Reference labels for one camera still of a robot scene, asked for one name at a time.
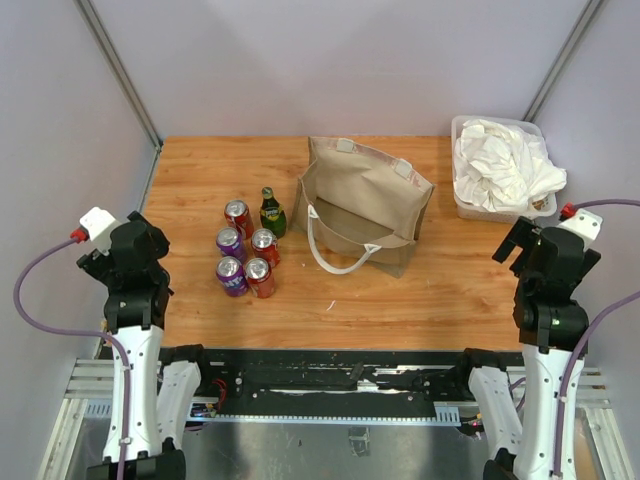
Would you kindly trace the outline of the purple soda can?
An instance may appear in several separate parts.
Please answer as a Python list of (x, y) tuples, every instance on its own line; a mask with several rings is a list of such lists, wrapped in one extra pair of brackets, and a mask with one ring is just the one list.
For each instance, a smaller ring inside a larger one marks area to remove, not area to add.
[(243, 265), (233, 256), (224, 256), (219, 260), (216, 266), (216, 277), (224, 292), (230, 297), (242, 296), (249, 290)]
[(216, 246), (223, 257), (234, 257), (242, 265), (244, 265), (248, 259), (243, 237), (234, 227), (225, 227), (217, 233)]

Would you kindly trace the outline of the red Coke can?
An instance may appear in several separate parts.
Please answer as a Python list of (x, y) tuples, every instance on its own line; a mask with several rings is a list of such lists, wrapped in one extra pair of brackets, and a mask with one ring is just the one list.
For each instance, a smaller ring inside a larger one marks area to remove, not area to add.
[(253, 258), (246, 263), (244, 270), (249, 287), (257, 298), (266, 299), (274, 294), (275, 279), (266, 260)]
[(260, 228), (251, 237), (251, 247), (257, 258), (265, 260), (272, 268), (280, 263), (277, 237), (269, 229)]
[(227, 224), (234, 227), (244, 240), (250, 240), (254, 233), (254, 224), (248, 205), (241, 199), (229, 201), (224, 208)]

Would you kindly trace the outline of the green glass bottle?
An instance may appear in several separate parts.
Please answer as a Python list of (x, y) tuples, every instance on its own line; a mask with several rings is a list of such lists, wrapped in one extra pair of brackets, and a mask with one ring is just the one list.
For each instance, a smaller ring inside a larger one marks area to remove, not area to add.
[(263, 228), (270, 230), (277, 239), (280, 239), (287, 231), (286, 213), (275, 198), (271, 187), (263, 187), (261, 193), (263, 198), (260, 207), (261, 225)]

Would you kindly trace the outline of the tan canvas tote bag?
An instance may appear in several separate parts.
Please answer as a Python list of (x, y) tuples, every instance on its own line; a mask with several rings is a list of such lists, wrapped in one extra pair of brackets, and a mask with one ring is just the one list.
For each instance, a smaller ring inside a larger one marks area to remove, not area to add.
[(308, 153), (289, 229), (331, 274), (369, 264), (402, 277), (435, 186), (410, 162), (348, 138), (310, 137)]

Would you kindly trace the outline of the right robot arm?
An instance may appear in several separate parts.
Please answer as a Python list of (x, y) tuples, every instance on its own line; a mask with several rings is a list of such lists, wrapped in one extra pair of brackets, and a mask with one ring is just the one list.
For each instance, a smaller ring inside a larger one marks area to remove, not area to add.
[(453, 375), (455, 392), (475, 400), (489, 442), (486, 479), (574, 479), (577, 387), (587, 352), (586, 311), (572, 297), (601, 255), (591, 249), (602, 219), (566, 207), (556, 226), (521, 217), (492, 258), (518, 280), (514, 322), (525, 367), (524, 409), (517, 410), (502, 358), (467, 349)]

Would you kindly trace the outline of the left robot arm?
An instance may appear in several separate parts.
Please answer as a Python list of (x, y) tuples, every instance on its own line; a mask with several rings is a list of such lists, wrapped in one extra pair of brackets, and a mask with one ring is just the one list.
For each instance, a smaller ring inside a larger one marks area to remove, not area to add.
[(117, 220), (99, 207), (80, 220), (94, 249), (77, 265), (103, 284), (105, 337), (114, 364), (111, 423), (100, 464), (89, 479), (183, 479), (182, 438), (192, 397), (207, 393), (214, 371), (204, 349), (187, 345), (160, 361), (165, 313), (172, 290), (160, 261), (164, 233), (139, 212)]

